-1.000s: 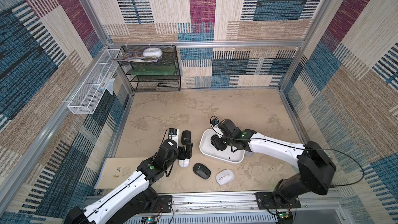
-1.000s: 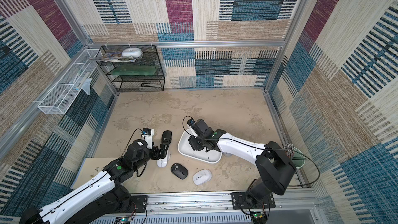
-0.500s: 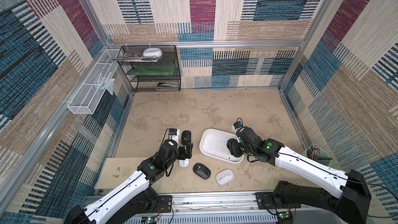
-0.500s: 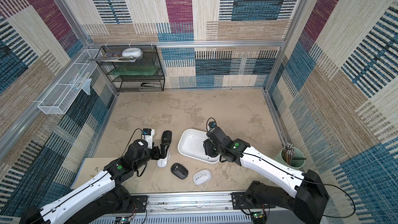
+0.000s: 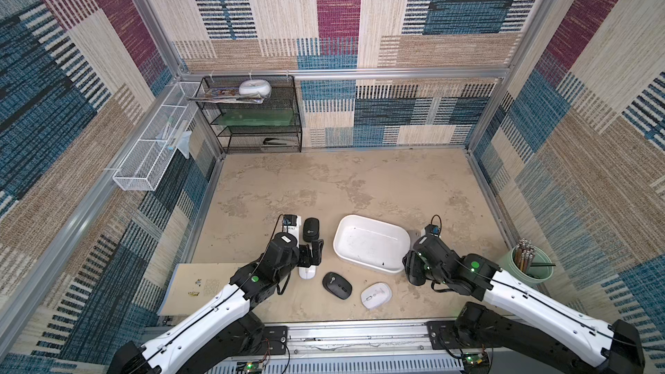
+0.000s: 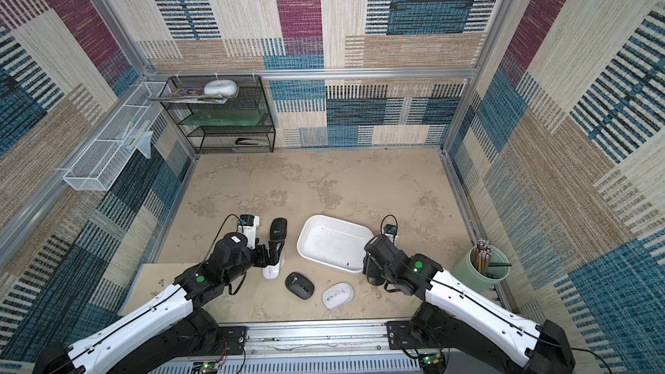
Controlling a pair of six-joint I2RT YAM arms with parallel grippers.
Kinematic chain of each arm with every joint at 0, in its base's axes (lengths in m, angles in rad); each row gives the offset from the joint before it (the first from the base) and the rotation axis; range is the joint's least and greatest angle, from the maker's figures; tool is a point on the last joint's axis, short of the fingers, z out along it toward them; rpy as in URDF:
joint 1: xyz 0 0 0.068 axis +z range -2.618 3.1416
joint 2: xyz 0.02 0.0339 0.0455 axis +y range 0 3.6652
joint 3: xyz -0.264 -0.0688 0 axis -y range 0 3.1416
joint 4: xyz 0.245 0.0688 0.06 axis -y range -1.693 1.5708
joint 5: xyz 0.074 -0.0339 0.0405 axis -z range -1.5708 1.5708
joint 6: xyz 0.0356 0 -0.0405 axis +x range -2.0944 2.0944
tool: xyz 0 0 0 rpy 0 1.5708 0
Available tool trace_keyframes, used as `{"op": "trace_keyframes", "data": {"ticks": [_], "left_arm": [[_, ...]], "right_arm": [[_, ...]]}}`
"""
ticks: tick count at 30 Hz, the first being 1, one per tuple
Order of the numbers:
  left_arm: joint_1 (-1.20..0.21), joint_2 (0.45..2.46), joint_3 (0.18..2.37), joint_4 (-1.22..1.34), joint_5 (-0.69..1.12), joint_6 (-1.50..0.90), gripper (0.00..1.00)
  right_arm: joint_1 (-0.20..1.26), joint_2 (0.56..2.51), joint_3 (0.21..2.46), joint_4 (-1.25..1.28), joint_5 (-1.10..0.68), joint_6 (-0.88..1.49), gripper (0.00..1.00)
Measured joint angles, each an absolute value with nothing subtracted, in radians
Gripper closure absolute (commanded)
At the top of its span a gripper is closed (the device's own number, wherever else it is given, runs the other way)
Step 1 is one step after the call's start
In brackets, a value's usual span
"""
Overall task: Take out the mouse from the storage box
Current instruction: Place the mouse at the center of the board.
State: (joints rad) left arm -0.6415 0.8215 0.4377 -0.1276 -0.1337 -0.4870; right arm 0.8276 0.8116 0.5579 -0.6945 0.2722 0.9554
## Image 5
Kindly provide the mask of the matte white mouse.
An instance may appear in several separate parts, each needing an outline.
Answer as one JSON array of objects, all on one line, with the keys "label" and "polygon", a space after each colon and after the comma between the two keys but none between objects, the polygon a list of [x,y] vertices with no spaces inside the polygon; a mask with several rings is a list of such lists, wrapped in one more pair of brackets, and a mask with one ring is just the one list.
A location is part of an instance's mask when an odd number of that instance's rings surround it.
[{"label": "matte white mouse", "polygon": [[377,282],[366,288],[360,296],[362,305],[372,310],[386,304],[392,298],[392,290],[385,282]]}]

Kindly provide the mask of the glossy white mouse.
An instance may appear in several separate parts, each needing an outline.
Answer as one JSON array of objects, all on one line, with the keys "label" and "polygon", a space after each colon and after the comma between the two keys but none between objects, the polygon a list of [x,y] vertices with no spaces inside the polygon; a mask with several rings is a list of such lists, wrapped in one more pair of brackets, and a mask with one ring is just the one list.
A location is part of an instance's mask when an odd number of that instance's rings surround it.
[{"label": "glossy white mouse", "polygon": [[312,280],[313,278],[315,278],[316,270],[317,270],[316,266],[310,266],[308,268],[299,267],[298,275],[303,280]]}]

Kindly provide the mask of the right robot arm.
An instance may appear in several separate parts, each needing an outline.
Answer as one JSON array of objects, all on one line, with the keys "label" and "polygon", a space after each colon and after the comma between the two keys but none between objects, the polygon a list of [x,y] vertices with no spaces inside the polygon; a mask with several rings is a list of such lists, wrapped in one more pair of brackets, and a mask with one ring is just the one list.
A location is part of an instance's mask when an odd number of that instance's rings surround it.
[{"label": "right robot arm", "polygon": [[507,347],[565,373],[641,373],[645,359],[637,329],[568,308],[519,282],[476,254],[460,257],[425,235],[403,257],[408,281],[443,284],[470,296],[454,325],[461,346]]}]

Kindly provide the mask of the black Lecoo mouse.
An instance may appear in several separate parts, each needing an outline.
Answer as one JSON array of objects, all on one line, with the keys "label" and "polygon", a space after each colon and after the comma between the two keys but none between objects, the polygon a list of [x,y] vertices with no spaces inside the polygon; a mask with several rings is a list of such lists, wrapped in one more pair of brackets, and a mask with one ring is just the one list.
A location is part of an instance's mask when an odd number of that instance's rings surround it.
[{"label": "black Lecoo mouse", "polygon": [[353,292],[352,284],[346,278],[334,272],[328,272],[323,276],[322,286],[329,294],[343,301],[347,300]]}]

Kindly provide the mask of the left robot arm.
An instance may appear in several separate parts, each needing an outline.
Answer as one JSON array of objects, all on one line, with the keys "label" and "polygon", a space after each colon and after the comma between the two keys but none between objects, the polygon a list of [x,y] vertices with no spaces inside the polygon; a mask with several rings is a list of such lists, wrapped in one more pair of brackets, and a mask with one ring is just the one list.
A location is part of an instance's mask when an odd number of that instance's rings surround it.
[{"label": "left robot arm", "polygon": [[239,268],[215,298],[168,332],[142,346],[126,343],[114,354],[110,373],[205,373],[225,358],[269,348],[263,340],[264,324],[253,309],[279,287],[294,268],[320,265],[324,242],[300,246],[298,239],[281,232],[264,253]]}]

